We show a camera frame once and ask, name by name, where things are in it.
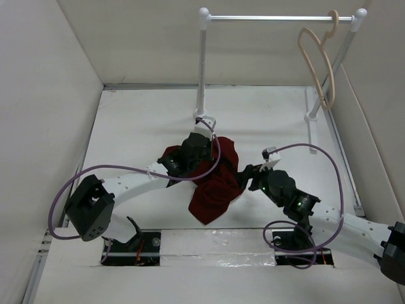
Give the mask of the dark red t shirt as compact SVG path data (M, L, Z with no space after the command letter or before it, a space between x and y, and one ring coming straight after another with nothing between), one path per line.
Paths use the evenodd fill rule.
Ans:
M196 188L189 203L190 213L200 223L207 225L216 220L243 193L235 177L238 165L235 143L227 137L219 137L212 141L211 159L202 161L188 177L181 177L204 175L193 180Z

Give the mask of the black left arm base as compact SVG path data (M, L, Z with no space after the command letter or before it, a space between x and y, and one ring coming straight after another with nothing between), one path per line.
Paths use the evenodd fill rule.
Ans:
M131 217L127 217L127 219L135 229L135 235L127 243L120 243L117 240L104 237L101 265L114 267L160 266L161 231L143 231Z

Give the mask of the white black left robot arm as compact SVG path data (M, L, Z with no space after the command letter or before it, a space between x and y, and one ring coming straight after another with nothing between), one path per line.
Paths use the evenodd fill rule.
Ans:
M170 187L191 176L198 165L211 159L212 137L192 132L182 145L146 168L105 180L94 174L83 178L65 212L83 241L103 237L118 241L127 251L140 246L141 231L135 220L121 217L114 209L141 194Z

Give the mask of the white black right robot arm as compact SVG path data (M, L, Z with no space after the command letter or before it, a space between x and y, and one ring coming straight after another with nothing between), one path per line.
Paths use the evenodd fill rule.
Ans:
M381 273L404 284L404 224L380 224L343 213L337 207L296 187L283 171L248 165L237 173L241 189L260 190L292 222L286 236L265 239L269 247L288 255L302 255L323 248L339 251L376 265Z

